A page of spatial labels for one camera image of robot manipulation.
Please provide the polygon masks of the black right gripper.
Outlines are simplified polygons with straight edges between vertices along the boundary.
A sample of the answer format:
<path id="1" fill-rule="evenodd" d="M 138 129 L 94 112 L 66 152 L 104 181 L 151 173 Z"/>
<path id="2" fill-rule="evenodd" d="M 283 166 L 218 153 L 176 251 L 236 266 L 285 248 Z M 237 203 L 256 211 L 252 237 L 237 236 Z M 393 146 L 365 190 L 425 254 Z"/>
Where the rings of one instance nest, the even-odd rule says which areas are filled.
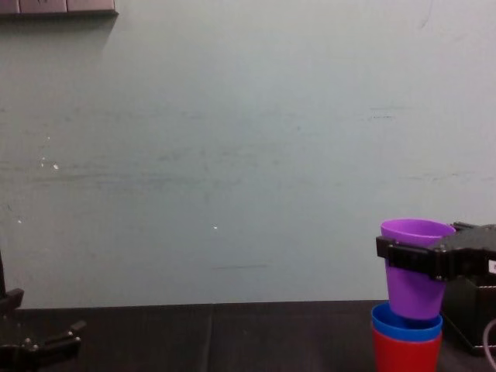
<path id="1" fill-rule="evenodd" d="M 466 222 L 450 224 L 460 233 L 460 248 L 455 236 L 447 236 L 427 247 L 400 243 L 378 236 L 377 255 L 391 267 L 427 275 L 434 281 L 458 277 L 495 277 L 495 224 L 479 226 Z"/>

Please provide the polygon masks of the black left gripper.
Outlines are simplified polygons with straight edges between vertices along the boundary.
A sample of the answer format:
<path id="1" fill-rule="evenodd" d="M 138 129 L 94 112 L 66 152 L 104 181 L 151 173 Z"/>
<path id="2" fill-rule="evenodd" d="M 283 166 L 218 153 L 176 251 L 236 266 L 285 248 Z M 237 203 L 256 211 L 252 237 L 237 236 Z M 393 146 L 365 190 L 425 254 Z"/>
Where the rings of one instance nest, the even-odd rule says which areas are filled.
<path id="1" fill-rule="evenodd" d="M 22 304 L 24 290 L 20 288 L 1 295 L 1 313 L 10 313 Z M 51 336 L 38 343 L 17 343 L 1 345 L 1 371 L 38 371 L 78 357 L 81 335 L 86 322 L 80 320 L 67 331 Z"/>

